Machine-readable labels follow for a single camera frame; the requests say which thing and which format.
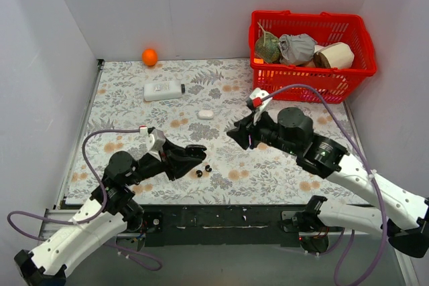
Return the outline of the white earbud charging case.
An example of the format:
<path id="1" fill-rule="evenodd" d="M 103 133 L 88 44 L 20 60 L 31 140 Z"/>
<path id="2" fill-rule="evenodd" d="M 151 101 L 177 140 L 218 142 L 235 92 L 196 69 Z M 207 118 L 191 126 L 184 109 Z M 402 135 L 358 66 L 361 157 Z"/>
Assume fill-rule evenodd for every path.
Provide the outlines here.
<path id="1" fill-rule="evenodd" d="M 211 120 L 214 119 L 214 112 L 211 110 L 200 110 L 197 113 L 197 117 L 201 120 Z"/>

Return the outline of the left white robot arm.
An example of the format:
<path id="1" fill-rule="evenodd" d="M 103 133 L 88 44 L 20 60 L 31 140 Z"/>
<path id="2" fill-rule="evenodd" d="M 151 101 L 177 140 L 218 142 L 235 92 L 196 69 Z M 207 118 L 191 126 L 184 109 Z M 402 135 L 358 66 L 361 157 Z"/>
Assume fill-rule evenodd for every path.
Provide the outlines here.
<path id="1" fill-rule="evenodd" d="M 136 232 L 144 223 L 143 208 L 130 186 L 165 173 L 174 181 L 206 158 L 206 147 L 181 147 L 165 138 L 150 137 L 151 147 L 140 159 L 126 151 L 114 153 L 101 184 L 66 225 L 14 261 L 28 285 L 64 285 L 67 276 L 100 246 L 117 234 Z"/>

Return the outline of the black earbud charging case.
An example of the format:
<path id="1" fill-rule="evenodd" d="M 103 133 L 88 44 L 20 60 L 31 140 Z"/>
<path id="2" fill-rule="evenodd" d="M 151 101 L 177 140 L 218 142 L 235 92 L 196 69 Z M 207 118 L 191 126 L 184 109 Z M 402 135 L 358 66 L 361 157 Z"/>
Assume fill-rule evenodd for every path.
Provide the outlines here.
<path id="1" fill-rule="evenodd" d="M 187 156 L 204 160 L 206 158 L 206 147 L 204 145 L 187 145 L 185 147 Z"/>

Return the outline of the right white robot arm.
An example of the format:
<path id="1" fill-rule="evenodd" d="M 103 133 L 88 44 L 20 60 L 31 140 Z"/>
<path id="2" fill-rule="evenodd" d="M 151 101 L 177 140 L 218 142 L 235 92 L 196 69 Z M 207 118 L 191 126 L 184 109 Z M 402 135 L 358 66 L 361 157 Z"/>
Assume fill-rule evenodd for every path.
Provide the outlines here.
<path id="1" fill-rule="evenodd" d="M 283 221 L 288 230 L 311 232 L 342 227 L 375 236 L 387 234 L 389 244 L 414 258 L 428 251 L 428 199 L 408 192 L 377 173 L 369 175 L 347 148 L 316 134 L 312 119 L 298 108 L 282 109 L 276 120 L 263 112 L 236 121 L 227 131 L 243 149 L 260 143 L 289 153 L 304 171 L 340 185 L 369 203 L 369 207 L 339 204 L 312 196 L 305 209 Z"/>

